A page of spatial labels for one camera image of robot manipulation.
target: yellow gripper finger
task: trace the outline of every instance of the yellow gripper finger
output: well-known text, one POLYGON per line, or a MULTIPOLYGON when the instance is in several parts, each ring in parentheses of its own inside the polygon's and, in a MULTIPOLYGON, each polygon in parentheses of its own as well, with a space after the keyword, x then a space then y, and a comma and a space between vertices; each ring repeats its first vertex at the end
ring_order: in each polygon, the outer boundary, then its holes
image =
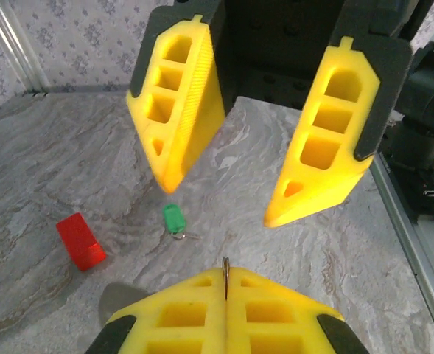
POLYGON ((354 149, 380 81, 352 43, 344 37, 326 48, 266 210, 268 227, 343 202, 372 163, 357 161, 354 149))
POLYGON ((121 337, 118 354, 336 354, 319 322, 345 323, 336 310, 243 268, 230 269, 228 299, 224 288, 218 268, 159 291, 117 311, 96 346, 121 337))
POLYGON ((127 105, 156 181, 174 192, 223 124, 225 111, 202 15, 161 33, 138 97, 127 105))

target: marble surface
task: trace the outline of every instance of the marble surface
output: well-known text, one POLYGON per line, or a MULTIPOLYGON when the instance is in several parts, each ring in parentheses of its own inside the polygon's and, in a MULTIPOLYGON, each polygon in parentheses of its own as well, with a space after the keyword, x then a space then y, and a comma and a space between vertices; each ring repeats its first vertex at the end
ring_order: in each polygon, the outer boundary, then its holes
POLYGON ((123 94, 25 97, 0 116, 0 353, 83 353, 105 286, 157 291, 222 256, 346 317, 371 353, 434 353, 434 324, 368 173, 340 206, 262 218, 298 112, 239 98, 174 195, 154 182, 123 94), (164 232, 162 207, 189 231, 164 232), (108 254, 81 273, 55 224, 81 212, 108 254))

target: camera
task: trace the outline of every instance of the camera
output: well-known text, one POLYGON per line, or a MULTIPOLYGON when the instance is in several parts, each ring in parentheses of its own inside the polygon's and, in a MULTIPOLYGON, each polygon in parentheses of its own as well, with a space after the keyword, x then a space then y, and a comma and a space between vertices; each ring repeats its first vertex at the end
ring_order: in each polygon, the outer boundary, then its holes
POLYGON ((414 56, 379 154, 404 204, 434 216, 434 42, 414 56))

